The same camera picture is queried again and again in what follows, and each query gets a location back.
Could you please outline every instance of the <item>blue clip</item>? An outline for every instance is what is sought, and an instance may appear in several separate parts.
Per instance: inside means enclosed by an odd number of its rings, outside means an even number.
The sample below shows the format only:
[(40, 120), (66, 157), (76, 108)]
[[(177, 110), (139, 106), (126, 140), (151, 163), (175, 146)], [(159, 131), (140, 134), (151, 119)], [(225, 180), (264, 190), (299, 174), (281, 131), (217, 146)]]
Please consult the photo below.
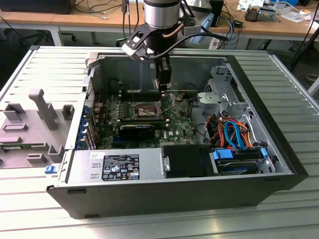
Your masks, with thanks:
[(268, 152), (265, 148), (260, 149), (261, 153), (263, 154), (264, 158), (268, 156)]
[(45, 174), (57, 173), (57, 171), (56, 171), (56, 166), (46, 166), (44, 173), (45, 173)]
[(237, 142), (238, 142), (238, 145), (241, 149), (243, 150), (246, 150), (247, 148), (245, 147), (244, 145), (244, 142), (243, 140), (241, 139), (240, 137), (240, 132), (239, 132), (239, 128), (237, 126), (237, 124), (235, 122), (232, 122), (232, 121), (228, 121), (226, 124), (225, 124), (225, 128), (224, 128), (224, 133), (225, 133), (225, 138), (227, 140), (227, 142), (229, 142), (229, 144), (234, 148), (234, 149), (237, 149), (236, 145), (229, 139), (229, 136), (228, 136), (228, 126), (232, 124), (234, 126), (234, 129), (235, 129), (235, 132), (236, 132), (236, 137), (237, 137)]
[(228, 159), (234, 158), (230, 149), (217, 149), (213, 152), (213, 158), (217, 159)]

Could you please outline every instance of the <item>side panel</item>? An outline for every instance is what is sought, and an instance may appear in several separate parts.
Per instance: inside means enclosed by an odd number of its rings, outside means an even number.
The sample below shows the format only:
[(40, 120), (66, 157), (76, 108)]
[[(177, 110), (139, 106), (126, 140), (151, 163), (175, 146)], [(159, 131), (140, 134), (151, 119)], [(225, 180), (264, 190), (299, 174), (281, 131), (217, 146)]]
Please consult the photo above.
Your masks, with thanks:
[(256, 206), (295, 176), (123, 186), (47, 192), (76, 219)]

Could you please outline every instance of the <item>blue latch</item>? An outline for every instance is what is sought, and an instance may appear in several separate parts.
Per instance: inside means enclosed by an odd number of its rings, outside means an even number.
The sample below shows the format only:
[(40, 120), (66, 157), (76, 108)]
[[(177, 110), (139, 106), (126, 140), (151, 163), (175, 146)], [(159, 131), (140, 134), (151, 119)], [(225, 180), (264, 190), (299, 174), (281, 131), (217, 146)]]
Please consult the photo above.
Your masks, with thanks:
[(56, 166), (46, 166), (44, 173), (45, 174), (57, 173)]
[(260, 151), (263, 154), (264, 158), (268, 156), (268, 152), (265, 148), (262, 148)]
[(233, 154), (230, 149), (217, 149), (213, 152), (213, 158), (216, 159), (228, 159), (233, 158)]

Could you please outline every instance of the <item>silver cylinder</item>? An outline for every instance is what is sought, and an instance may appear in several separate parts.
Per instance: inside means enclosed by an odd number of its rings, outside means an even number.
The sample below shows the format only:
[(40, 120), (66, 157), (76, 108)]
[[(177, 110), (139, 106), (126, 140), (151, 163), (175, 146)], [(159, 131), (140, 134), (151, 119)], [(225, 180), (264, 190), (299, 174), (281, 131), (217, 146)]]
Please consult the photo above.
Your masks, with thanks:
[(155, 7), (144, 3), (145, 22), (153, 28), (166, 29), (178, 22), (179, 5), (169, 7)]

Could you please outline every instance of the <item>sticker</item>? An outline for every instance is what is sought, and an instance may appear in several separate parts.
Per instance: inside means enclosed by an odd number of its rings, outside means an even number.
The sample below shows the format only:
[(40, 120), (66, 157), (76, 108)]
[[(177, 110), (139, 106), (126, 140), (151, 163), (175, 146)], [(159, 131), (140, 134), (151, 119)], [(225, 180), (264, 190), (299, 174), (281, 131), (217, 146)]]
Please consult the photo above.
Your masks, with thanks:
[(2, 149), (4, 149), (4, 150), (12, 150), (12, 149), (22, 149), (22, 148), (19, 147), (19, 146), (12, 146), (12, 147), (2, 147)]
[(104, 155), (102, 179), (104, 181), (140, 179), (138, 154)]
[(128, 173), (128, 175), (130, 175), (130, 176), (138, 176), (139, 173)]
[(90, 159), (102, 159), (104, 158), (105, 152), (92, 152), (90, 153)]

